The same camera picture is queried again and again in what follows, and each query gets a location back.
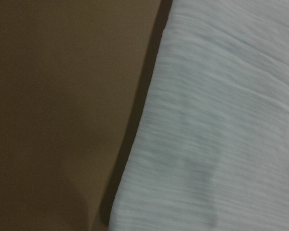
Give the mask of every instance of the white fabric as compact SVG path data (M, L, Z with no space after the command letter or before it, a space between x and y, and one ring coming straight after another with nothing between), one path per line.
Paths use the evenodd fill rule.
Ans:
M110 231L289 231L289 0L174 0Z

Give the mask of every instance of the bedsheet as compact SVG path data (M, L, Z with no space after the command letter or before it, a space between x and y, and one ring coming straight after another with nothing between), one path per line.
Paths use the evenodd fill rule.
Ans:
M289 231L289 0L174 0L110 231Z

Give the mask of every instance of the light gray fabric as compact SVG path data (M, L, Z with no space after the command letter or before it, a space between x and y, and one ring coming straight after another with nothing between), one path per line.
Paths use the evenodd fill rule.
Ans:
M110 231L289 231L289 0L174 0Z

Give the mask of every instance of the brown surface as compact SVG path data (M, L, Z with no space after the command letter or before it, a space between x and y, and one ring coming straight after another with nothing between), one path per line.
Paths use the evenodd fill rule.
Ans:
M106 230L169 8L0 1L0 230Z

